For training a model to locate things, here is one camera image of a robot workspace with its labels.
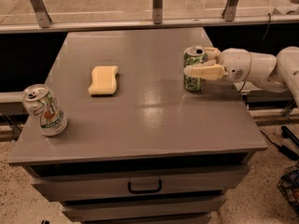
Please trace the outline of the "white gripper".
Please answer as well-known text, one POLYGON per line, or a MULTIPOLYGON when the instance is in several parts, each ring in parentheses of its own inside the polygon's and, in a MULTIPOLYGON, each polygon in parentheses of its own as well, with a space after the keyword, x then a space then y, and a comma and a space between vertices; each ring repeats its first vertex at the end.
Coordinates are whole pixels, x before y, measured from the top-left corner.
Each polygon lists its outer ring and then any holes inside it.
POLYGON ((184 68, 184 74, 188 77, 205 80, 217 80, 241 82, 249 74, 251 58, 249 52, 244 49, 226 49, 222 53, 217 48, 204 47, 209 60, 217 60, 220 64, 203 66, 201 64, 188 65, 184 68))

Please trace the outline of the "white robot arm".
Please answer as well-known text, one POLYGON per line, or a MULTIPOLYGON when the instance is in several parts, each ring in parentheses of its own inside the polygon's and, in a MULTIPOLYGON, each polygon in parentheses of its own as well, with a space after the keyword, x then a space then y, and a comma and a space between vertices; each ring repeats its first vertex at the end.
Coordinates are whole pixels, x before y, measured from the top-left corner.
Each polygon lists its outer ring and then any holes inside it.
POLYGON ((287 47, 277 56, 245 49, 201 48, 207 55, 203 63, 188 65, 184 74, 205 80, 222 79, 234 83, 248 81, 271 92, 289 90, 299 105, 299 48, 287 47))

